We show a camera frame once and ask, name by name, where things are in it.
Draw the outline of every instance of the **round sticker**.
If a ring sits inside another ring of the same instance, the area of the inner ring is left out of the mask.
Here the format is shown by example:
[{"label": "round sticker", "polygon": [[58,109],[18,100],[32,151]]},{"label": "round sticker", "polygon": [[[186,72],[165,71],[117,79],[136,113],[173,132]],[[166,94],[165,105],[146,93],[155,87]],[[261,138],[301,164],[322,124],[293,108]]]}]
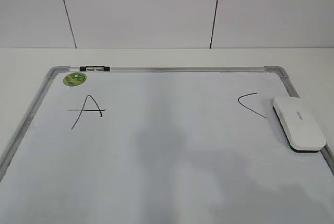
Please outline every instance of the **round sticker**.
[{"label": "round sticker", "polygon": [[86,74],[83,73],[72,73],[67,75],[63,82],[69,87],[76,87],[84,83],[87,79]]}]

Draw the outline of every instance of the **whiteboard eraser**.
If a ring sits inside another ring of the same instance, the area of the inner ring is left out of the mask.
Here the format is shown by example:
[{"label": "whiteboard eraser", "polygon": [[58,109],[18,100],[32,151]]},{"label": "whiteboard eraser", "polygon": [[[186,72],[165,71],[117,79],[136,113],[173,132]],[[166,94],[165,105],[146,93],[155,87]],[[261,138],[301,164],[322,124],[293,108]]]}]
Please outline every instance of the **whiteboard eraser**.
[{"label": "whiteboard eraser", "polygon": [[317,152],[325,146],[326,138],[319,124],[300,98],[275,97],[273,108],[292,149]]}]

